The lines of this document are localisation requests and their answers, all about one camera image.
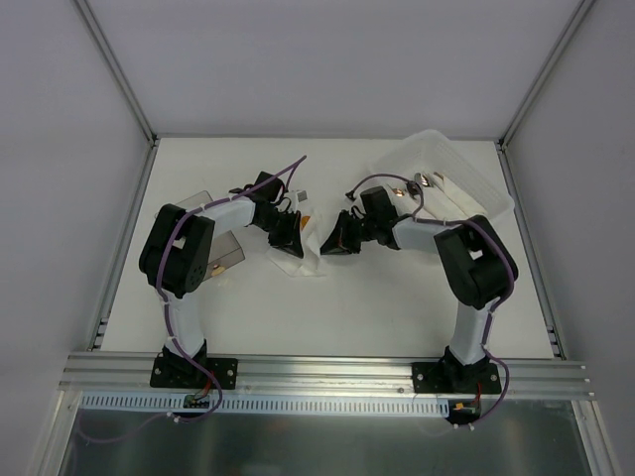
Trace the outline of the white paper napkin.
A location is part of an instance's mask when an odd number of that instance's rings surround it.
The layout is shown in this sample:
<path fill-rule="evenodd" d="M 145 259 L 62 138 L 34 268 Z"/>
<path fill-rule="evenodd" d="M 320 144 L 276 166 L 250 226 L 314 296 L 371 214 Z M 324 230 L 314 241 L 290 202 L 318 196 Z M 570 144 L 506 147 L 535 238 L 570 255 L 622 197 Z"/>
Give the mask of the white paper napkin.
<path fill-rule="evenodd" d="M 274 248 L 267 251 L 266 257 L 288 277 L 321 278 L 325 275 L 319 251 L 323 235 L 321 214 L 312 206 L 301 207 L 299 212 L 302 216 L 307 215 L 311 218 L 307 226 L 304 229 L 301 228 L 304 257 L 296 258 Z"/>

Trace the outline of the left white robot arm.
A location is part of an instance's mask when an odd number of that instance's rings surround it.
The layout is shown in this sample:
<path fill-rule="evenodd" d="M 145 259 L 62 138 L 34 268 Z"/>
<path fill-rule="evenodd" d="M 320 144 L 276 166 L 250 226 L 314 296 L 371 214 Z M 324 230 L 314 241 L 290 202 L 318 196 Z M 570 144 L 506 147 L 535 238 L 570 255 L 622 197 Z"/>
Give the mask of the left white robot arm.
<path fill-rule="evenodd" d="M 214 239 L 255 226 L 268 234 L 272 248 L 304 256 L 301 213 L 280 208 L 287 197 L 285 184 L 262 172 L 255 183 L 233 189 L 218 201 L 192 210 L 172 203 L 161 207 L 139 258 L 140 272 L 159 296 L 167 330 L 154 361 L 153 387 L 192 388 L 211 380 L 196 290 Z"/>

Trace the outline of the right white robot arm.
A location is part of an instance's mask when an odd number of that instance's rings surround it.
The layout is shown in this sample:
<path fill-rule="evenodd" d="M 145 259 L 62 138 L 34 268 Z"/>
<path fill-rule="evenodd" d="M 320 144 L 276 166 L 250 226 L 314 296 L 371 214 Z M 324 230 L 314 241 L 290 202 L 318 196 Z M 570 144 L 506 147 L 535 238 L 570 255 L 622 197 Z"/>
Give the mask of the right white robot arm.
<path fill-rule="evenodd" d="M 388 191 L 375 186 L 360 194 L 363 209 L 342 210 L 320 247 L 323 255 L 361 252 L 364 242 L 393 250 L 435 253 L 458 301 L 453 336 L 435 363 L 411 366 L 417 394 L 497 395 L 501 392 L 487 350 L 494 311 L 512 295 L 519 271 L 489 220 L 474 215 L 440 221 L 400 214 Z"/>

